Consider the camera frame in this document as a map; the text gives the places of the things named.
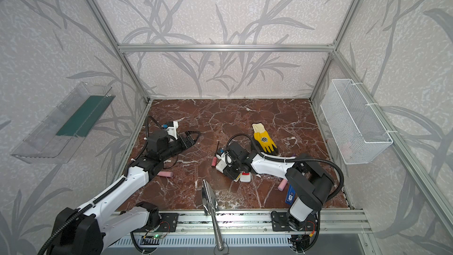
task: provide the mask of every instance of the blue marker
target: blue marker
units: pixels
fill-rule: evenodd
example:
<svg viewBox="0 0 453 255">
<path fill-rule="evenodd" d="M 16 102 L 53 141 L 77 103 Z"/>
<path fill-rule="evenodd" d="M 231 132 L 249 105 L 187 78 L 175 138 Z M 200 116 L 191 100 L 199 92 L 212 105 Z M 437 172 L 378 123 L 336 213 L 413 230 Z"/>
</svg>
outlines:
<svg viewBox="0 0 453 255">
<path fill-rule="evenodd" d="M 286 194 L 285 203 L 288 205 L 291 205 L 294 202 L 295 198 L 296 198 L 296 191 L 290 184 L 289 188 L 288 188 L 288 194 Z"/>
</svg>

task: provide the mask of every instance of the leaf pattern wallpaper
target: leaf pattern wallpaper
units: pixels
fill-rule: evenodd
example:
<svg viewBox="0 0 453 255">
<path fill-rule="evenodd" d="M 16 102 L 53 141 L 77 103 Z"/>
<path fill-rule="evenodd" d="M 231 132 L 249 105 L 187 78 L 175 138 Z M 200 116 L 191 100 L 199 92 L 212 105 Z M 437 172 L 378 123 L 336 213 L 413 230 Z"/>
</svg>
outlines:
<svg viewBox="0 0 453 255">
<path fill-rule="evenodd" d="M 453 5 L 451 0 L 364 0 L 340 52 L 453 203 Z M 338 148 L 314 99 L 332 157 Z M 392 149 L 346 166 L 345 185 L 363 208 L 384 254 L 453 254 L 452 239 Z"/>
<path fill-rule="evenodd" d="M 330 44 L 352 0 L 97 0 L 123 44 Z M 150 96 L 308 98 L 326 53 L 128 53 Z"/>
<path fill-rule="evenodd" d="M 0 0 L 0 253 L 34 255 L 55 216 L 102 191 L 145 107 L 83 0 Z M 77 84 L 115 95 L 67 164 L 29 164 L 12 150 Z"/>
</svg>

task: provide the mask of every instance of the small shovel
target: small shovel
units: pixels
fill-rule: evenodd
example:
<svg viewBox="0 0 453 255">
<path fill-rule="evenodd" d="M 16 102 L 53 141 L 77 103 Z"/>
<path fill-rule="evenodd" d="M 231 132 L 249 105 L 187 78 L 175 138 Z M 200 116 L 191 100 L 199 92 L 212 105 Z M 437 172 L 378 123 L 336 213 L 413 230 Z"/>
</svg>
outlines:
<svg viewBox="0 0 453 255">
<path fill-rule="evenodd" d="M 220 234 L 219 224 L 216 219 L 216 212 L 219 211 L 219 205 L 217 203 L 216 195 L 211 188 L 211 185 L 203 179 L 203 185 L 201 188 L 201 197 L 203 199 L 204 215 L 211 215 L 212 225 L 214 226 L 214 236 L 216 237 L 216 245 L 219 251 L 223 250 L 223 240 Z"/>
</svg>

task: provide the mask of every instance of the black cable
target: black cable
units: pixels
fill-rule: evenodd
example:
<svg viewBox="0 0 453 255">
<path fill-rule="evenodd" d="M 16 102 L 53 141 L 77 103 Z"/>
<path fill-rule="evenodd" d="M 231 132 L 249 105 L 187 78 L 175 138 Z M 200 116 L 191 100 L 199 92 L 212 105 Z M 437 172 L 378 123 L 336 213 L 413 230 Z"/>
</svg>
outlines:
<svg viewBox="0 0 453 255">
<path fill-rule="evenodd" d="M 305 238 L 305 239 L 292 239 L 292 238 L 288 238 L 288 240 L 291 241 L 291 242 L 302 242 L 302 241 L 307 241 L 307 240 L 309 240 L 309 239 L 310 239 L 310 237 L 309 237 L 309 238 Z"/>
<path fill-rule="evenodd" d="M 228 255 L 230 253 L 230 247 L 228 246 L 228 244 L 225 241 L 223 241 L 223 243 L 226 245 L 226 247 L 227 247 L 226 250 L 227 251 L 226 251 L 226 253 L 222 253 L 222 255 Z M 212 253 L 214 255 L 217 255 L 216 254 L 216 249 L 217 249 L 217 244 L 216 244 L 216 246 L 214 246 L 214 250 L 212 251 Z"/>
<path fill-rule="evenodd" d="M 308 249 L 312 248 L 313 245 L 316 243 L 316 241 L 318 240 L 318 236 L 319 236 L 319 229 L 321 227 L 321 211 L 318 211 L 318 226 L 316 228 L 316 234 L 314 235 L 314 239 L 313 241 L 310 243 L 310 245 L 307 247 L 307 249 L 304 249 L 303 252 L 307 251 Z"/>
<path fill-rule="evenodd" d="M 146 118 L 146 122 L 144 124 L 144 127 L 145 127 L 145 131 L 144 131 L 144 135 L 146 137 L 147 140 L 145 140 L 144 144 L 143 144 L 143 147 L 142 149 L 140 150 L 140 152 L 137 154 L 137 156 L 134 158 L 134 160 L 137 160 L 139 157 L 141 157 L 141 155 L 143 154 L 144 150 L 146 150 L 146 147 L 148 146 L 148 137 L 150 136 L 150 121 L 149 121 L 149 117 L 152 118 L 152 116 L 148 116 Z M 129 171 L 129 167 L 130 165 L 132 164 L 132 161 L 129 162 L 129 164 L 124 168 L 124 171 L 123 171 L 123 174 L 124 175 L 127 175 L 128 171 Z"/>
<path fill-rule="evenodd" d="M 157 249 L 157 247 L 156 247 L 156 248 L 152 248 L 153 250 L 151 252 L 145 252 L 146 250 L 144 248 L 141 248 L 137 244 L 137 241 L 135 240 L 133 231 L 130 232 L 130 238 L 132 239 L 132 244 L 134 245 L 135 249 L 137 249 L 137 251 L 139 251 L 141 254 L 151 254 L 152 252 L 154 252 Z"/>
<path fill-rule="evenodd" d="M 121 178 L 120 181 L 118 181 L 114 186 L 112 186 L 112 188 L 110 188 L 109 190 L 105 191 L 102 195 L 100 195 L 98 198 L 96 198 L 93 203 L 94 204 L 97 204 L 99 203 L 100 201 L 102 201 L 102 199 L 104 199 L 105 197 L 107 197 L 107 195 L 109 195 L 110 193 L 112 193 L 116 188 L 118 188 L 119 185 L 121 185 L 124 181 L 126 180 L 126 178 Z M 83 213 L 85 213 L 86 211 L 88 211 L 89 209 L 91 209 L 93 207 L 92 204 L 88 204 L 86 205 L 83 209 L 79 210 L 76 214 L 74 214 L 72 217 L 70 217 L 69 219 L 67 219 L 64 224 L 61 225 L 61 227 L 59 227 L 49 238 L 48 240 L 46 240 L 46 242 L 43 244 L 43 246 L 41 247 L 41 249 L 39 250 L 38 252 L 38 255 L 43 255 L 44 252 L 46 252 L 46 250 L 49 248 L 49 246 L 52 244 L 52 242 L 55 240 L 55 238 L 57 238 L 57 236 L 63 232 L 63 230 L 68 226 L 70 225 L 71 223 L 73 223 L 77 218 L 79 218 Z"/>
<path fill-rule="evenodd" d="M 297 157 L 297 158 L 292 158 L 292 159 L 279 159 L 279 158 L 265 156 L 262 152 L 260 152 L 260 150 L 259 150 L 258 146 L 255 144 L 255 142 L 253 142 L 252 137 L 250 137 L 249 135 L 244 134 L 244 133 L 238 133 L 236 135 L 233 135 L 228 140 L 228 142 L 226 144 L 227 145 L 226 148 L 228 148 L 228 146 L 230 145 L 230 142 L 237 136 L 246 136 L 248 139 L 250 139 L 250 142 L 254 146 L 256 152 L 260 156 L 262 156 L 264 159 L 267 159 L 269 161 L 274 161 L 274 162 L 311 162 L 312 161 L 312 162 L 325 163 L 325 164 L 328 164 L 329 166 L 333 167 L 338 173 L 338 176 L 339 176 L 339 180 L 338 181 L 339 181 L 339 183 L 338 183 L 337 188 L 327 197 L 326 202 L 331 200 L 332 198 L 334 198 L 343 189 L 344 175 L 343 175 L 343 172 L 342 172 L 341 168 L 338 167 L 335 163 L 333 163 L 331 161 L 323 160 L 323 159 L 320 159 L 320 158 L 314 158 L 314 157 Z"/>
<path fill-rule="evenodd" d="M 150 116 L 150 115 L 149 115 L 148 117 L 149 117 L 154 123 L 156 123 L 156 125 L 157 125 L 160 129 L 162 129 L 162 126 L 159 124 L 159 122 L 157 122 L 157 120 L 154 119 L 154 117 L 152 117 L 152 116 Z"/>
<path fill-rule="evenodd" d="M 169 167 L 164 167 L 164 168 L 162 168 L 162 169 L 169 169 L 169 168 L 174 167 L 174 166 L 178 163 L 178 159 L 179 159 L 179 155 L 176 155 L 176 161 L 174 162 L 174 164 L 172 164 L 172 165 L 169 166 Z"/>
</svg>

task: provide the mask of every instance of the vent grille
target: vent grille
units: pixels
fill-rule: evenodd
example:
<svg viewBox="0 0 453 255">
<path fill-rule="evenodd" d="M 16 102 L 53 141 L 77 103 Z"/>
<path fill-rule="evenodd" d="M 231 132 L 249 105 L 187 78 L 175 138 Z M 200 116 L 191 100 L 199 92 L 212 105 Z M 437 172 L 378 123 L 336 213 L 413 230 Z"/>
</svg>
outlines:
<svg viewBox="0 0 453 255">
<path fill-rule="evenodd" d="M 284 247 L 290 246 L 288 243 L 289 235 L 222 235 L 223 241 L 229 247 Z M 139 242 L 142 236 L 136 236 L 135 239 L 141 247 L 150 245 L 159 247 L 214 247 L 216 241 L 214 235 L 167 235 L 163 239 L 149 239 L 147 245 Z M 124 236 L 109 248 L 115 247 L 133 247 L 130 236 Z"/>
</svg>

